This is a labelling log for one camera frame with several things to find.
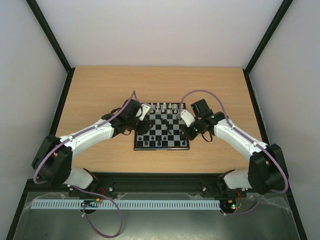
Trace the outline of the black grey chess board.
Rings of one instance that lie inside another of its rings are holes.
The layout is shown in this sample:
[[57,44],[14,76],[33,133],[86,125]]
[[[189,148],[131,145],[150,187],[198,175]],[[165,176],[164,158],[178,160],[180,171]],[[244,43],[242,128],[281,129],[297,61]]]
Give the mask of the black grey chess board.
[[[186,104],[178,102],[151,102],[152,111],[147,118],[152,123],[152,128],[145,134],[134,135],[134,150],[189,150],[189,140],[180,136],[180,131],[185,125],[178,119],[178,110],[186,108]],[[144,136],[149,136],[149,141],[144,141]]]

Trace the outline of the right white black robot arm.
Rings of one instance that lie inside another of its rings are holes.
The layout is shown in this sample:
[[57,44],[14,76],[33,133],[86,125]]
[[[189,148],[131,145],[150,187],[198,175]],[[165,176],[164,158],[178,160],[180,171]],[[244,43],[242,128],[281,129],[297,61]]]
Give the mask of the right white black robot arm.
[[213,112],[201,99],[191,105],[193,112],[179,109],[184,127],[180,134],[192,141],[198,135],[209,133],[237,150],[247,161],[247,170],[229,170],[222,174],[218,191],[229,196],[235,189],[252,189],[264,195],[270,191],[284,193],[289,188],[288,171],[282,149],[253,138],[238,128],[224,111]]

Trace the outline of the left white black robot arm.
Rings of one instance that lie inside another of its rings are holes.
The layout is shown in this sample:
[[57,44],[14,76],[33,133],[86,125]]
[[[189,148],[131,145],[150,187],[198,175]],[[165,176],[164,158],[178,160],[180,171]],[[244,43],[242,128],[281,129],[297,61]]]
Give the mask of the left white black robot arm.
[[103,115],[84,129],[61,137],[46,136],[31,164],[35,170],[34,183],[48,183],[54,188],[68,185],[87,189],[95,183],[94,176],[87,169],[74,168],[73,159],[93,145],[123,135],[126,131],[147,133],[152,127],[148,119],[151,111],[149,103],[128,99],[121,108]]

